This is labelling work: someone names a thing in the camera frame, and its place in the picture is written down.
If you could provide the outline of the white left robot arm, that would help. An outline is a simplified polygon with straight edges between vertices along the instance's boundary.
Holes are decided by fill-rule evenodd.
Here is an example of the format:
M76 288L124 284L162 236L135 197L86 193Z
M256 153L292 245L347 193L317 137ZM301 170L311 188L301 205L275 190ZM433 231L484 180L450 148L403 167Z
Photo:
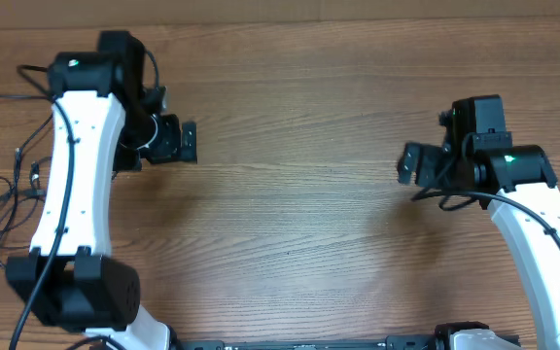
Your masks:
M136 270L114 259L112 178L152 164L194 162L196 125L167 112L166 89L145 87L153 60L127 31L103 31L92 52L62 52L41 86L53 147L43 213L24 257L5 276L23 315L103 349L177 349L175 331L141 303Z

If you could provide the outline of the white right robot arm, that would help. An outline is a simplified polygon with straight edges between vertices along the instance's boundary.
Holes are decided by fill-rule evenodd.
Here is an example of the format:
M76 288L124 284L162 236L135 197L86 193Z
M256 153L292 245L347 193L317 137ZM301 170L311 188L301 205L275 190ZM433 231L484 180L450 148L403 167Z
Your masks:
M475 203L505 240L532 311L538 346L560 349L560 191L545 151L516 146L500 95L460 99L439 115L441 145L405 144L398 180L445 212Z

